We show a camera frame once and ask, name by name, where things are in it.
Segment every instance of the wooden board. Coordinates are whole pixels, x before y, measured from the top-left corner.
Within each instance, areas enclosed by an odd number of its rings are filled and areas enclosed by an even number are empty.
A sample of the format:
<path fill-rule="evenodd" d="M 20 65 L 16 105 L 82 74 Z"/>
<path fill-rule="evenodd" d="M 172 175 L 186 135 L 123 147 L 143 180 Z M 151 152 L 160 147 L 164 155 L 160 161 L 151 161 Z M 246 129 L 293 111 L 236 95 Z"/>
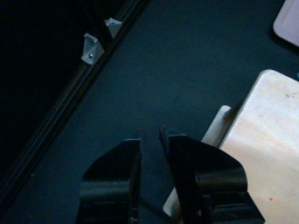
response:
<path fill-rule="evenodd" d="M 220 148 L 243 164 L 266 223 L 299 223 L 299 83 L 267 70 Z"/>

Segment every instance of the dark table surface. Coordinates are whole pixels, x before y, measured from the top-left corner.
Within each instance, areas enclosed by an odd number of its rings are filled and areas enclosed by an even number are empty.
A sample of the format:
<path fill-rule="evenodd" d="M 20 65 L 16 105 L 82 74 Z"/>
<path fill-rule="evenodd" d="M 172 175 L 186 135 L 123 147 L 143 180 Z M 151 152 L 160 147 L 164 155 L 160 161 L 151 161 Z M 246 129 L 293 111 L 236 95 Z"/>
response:
<path fill-rule="evenodd" d="M 84 171 L 139 128 L 147 141 L 140 223 L 171 223 L 163 205 L 174 183 L 159 126 L 200 140 L 220 106 L 245 100 L 263 70 L 297 78 L 299 48 L 273 31 L 283 2 L 148 4 L 3 223 L 74 223 Z"/>

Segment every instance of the plywood board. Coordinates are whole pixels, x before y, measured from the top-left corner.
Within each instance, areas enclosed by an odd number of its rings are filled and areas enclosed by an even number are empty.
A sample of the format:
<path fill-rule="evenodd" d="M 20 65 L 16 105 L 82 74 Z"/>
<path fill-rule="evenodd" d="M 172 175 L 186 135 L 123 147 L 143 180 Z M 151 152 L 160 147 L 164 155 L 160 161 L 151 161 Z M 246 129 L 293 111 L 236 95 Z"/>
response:
<path fill-rule="evenodd" d="M 220 148 L 243 164 L 266 223 L 299 221 L 299 83 L 265 71 Z"/>

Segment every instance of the white object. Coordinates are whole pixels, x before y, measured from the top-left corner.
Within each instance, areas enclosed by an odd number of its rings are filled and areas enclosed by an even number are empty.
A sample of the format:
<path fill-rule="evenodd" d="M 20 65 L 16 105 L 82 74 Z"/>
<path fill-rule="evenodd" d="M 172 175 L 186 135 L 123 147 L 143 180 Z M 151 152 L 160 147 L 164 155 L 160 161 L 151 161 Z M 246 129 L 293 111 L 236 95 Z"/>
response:
<path fill-rule="evenodd" d="M 286 0 L 274 24 L 275 34 L 299 46 L 299 0 Z"/>

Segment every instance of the metal bracket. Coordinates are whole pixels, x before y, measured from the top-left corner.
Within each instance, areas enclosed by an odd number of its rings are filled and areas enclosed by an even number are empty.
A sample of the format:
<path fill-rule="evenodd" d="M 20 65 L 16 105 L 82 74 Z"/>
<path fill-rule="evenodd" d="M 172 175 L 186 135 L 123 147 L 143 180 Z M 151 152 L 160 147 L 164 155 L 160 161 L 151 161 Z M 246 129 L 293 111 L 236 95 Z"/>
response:
<path fill-rule="evenodd" d="M 84 38 L 83 55 L 80 58 L 90 65 L 94 65 L 98 62 L 102 54 L 104 53 L 104 49 L 99 43 L 99 40 L 88 33 L 86 33 Z"/>
<path fill-rule="evenodd" d="M 114 18 L 110 18 L 106 20 L 107 28 L 110 30 L 112 38 L 118 35 L 118 31 L 122 27 L 122 22 L 115 20 Z"/>

